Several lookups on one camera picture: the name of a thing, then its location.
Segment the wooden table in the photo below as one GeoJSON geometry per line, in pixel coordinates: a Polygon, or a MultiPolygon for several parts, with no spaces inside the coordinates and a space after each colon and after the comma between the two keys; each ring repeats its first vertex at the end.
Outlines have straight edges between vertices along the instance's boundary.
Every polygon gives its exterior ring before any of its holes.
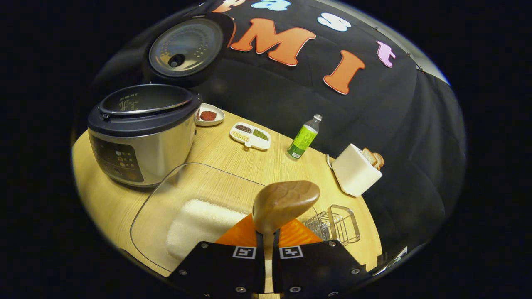
{"type": "MultiPolygon", "coordinates": [[[[382,250],[373,218],[362,197],[355,198],[340,190],[333,171],[327,165],[326,156],[308,148],[301,159],[291,159],[286,153],[291,138],[227,111],[225,114],[224,121],[216,126],[197,127],[197,136],[186,163],[204,163],[263,185],[291,180],[308,180],[317,184],[321,191],[321,197],[314,205],[317,212],[326,211],[332,204],[352,209],[361,237],[346,248],[360,264],[366,264],[368,271],[376,267],[377,256],[382,254],[382,250]],[[228,132],[238,121],[269,132],[271,147],[266,151],[247,149],[232,140],[228,132]],[[257,163],[261,163],[261,171],[249,167],[257,163]]],[[[152,189],[129,188],[105,175],[94,158],[87,131],[74,144],[72,159],[81,201],[103,235],[116,247],[126,250],[167,277],[170,272],[142,256],[129,234],[135,215],[152,189]]]]}

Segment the wooden handle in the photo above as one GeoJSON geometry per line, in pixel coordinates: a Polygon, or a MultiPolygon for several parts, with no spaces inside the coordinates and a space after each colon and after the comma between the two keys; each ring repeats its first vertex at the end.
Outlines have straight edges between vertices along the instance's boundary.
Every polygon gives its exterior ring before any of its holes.
{"type": "Polygon", "coordinates": [[[264,187],[253,203],[253,224],[263,235],[296,219],[320,197],[320,188],[309,181],[277,182],[264,187]]]}

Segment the green bottle label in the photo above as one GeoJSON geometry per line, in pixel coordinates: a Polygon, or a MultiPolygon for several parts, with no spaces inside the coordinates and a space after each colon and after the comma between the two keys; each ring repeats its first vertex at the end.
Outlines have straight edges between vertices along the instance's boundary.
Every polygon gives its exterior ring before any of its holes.
{"type": "Polygon", "coordinates": [[[294,138],[292,144],[290,145],[288,153],[291,156],[299,159],[299,157],[301,157],[301,155],[306,151],[308,146],[312,143],[317,134],[317,132],[313,132],[307,127],[303,126],[299,133],[297,133],[297,136],[296,138],[294,138]]]}

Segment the bread slice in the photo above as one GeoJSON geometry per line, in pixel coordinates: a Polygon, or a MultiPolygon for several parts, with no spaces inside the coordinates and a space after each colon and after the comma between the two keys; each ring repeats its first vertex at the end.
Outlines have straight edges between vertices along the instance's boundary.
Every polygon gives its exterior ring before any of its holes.
{"type": "Polygon", "coordinates": [[[364,156],[364,158],[366,158],[366,160],[369,161],[371,166],[375,166],[377,164],[377,159],[375,158],[375,156],[373,156],[373,154],[367,147],[362,150],[362,155],[364,156]]]}
{"type": "Polygon", "coordinates": [[[380,168],[384,165],[384,158],[379,153],[373,153],[373,156],[377,159],[377,170],[380,170],[380,168]]]}

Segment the plastic bottle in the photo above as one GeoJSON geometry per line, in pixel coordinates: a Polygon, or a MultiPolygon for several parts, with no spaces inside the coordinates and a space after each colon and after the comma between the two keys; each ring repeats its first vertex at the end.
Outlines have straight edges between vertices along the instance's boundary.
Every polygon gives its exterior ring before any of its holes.
{"type": "Polygon", "coordinates": [[[288,154],[296,159],[301,158],[306,148],[310,146],[318,131],[320,130],[321,115],[316,114],[314,118],[306,122],[296,138],[288,148],[288,154]]]}

